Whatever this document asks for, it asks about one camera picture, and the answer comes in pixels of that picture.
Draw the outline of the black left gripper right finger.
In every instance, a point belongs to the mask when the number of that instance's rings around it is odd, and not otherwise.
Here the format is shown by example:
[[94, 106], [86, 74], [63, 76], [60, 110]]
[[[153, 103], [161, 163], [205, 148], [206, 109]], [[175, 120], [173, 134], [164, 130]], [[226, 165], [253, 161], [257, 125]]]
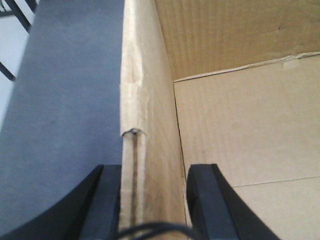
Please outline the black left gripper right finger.
[[217, 164], [190, 166], [186, 199], [192, 227], [203, 240], [279, 239], [235, 192]]

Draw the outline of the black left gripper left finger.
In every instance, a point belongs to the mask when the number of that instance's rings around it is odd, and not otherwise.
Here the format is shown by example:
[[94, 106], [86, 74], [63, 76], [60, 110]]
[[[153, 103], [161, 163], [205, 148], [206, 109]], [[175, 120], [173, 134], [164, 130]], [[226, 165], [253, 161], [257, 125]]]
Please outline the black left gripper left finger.
[[48, 210], [2, 240], [113, 240], [120, 217], [120, 165], [97, 165]]

